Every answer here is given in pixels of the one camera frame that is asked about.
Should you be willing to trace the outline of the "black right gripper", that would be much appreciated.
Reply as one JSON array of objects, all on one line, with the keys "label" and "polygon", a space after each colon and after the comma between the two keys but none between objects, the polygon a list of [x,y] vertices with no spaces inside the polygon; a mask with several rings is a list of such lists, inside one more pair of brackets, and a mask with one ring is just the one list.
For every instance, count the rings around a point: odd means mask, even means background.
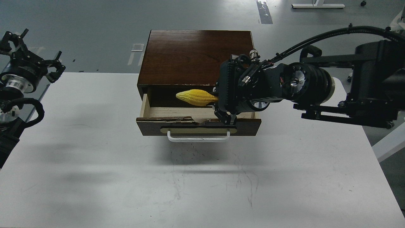
[{"label": "black right gripper", "polygon": [[270,103],[282,101],[280,79],[269,78],[273,65],[245,54],[232,54],[220,65],[220,76],[210,94],[218,98],[214,115],[224,125],[236,125],[240,113],[262,111]]}]

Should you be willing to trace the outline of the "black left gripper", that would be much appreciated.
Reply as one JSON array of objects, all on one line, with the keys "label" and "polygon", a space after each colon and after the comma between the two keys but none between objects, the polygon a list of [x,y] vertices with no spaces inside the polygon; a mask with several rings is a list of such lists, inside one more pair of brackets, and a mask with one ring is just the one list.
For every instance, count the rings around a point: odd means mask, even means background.
[{"label": "black left gripper", "polygon": [[[45,75],[50,83],[55,83],[66,69],[66,66],[60,61],[62,51],[59,51],[52,60],[31,58],[23,41],[28,32],[27,28],[21,35],[6,31],[1,38],[1,55],[11,57],[1,71],[2,93],[5,91],[14,94],[33,93]],[[48,68],[55,68],[55,71],[48,72]]]}]

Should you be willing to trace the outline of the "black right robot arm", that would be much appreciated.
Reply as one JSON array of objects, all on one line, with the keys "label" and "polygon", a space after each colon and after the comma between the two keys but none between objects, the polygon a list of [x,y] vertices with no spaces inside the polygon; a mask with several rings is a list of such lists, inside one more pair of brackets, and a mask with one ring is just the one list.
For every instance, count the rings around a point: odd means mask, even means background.
[{"label": "black right robot arm", "polygon": [[[317,43],[370,34],[383,39],[357,46],[353,54],[324,56]],[[404,35],[372,26],[353,26],[308,38],[271,59],[232,55],[208,105],[227,126],[237,116],[261,112],[272,103],[293,102],[303,119],[390,129],[404,111]]]}]

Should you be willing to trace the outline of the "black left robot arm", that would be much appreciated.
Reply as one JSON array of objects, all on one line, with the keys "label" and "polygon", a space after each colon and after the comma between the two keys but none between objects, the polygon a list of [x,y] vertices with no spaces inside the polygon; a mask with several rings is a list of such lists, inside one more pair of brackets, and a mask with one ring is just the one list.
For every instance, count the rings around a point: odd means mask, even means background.
[{"label": "black left robot arm", "polygon": [[[66,69],[59,59],[61,51],[50,60],[31,52],[23,40],[28,31],[25,29],[19,35],[6,31],[0,43],[1,54],[10,58],[0,74],[1,167],[19,142],[23,131],[44,119],[45,110],[42,103],[38,99],[24,95],[35,92],[43,77],[50,83],[56,82]],[[33,106],[38,114],[34,120],[27,122],[19,116],[24,105]]]}]

